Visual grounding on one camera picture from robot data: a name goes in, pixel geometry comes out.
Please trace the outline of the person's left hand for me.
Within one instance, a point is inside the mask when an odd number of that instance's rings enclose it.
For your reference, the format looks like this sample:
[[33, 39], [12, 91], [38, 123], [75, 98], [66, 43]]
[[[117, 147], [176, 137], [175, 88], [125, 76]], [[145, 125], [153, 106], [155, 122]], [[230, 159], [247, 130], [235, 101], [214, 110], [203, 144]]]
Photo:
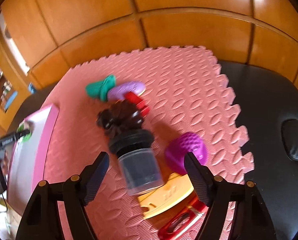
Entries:
[[7, 152], [4, 153], [4, 159], [2, 161], [1, 170], [4, 175], [6, 175], [8, 173], [8, 154], [7, 154]]

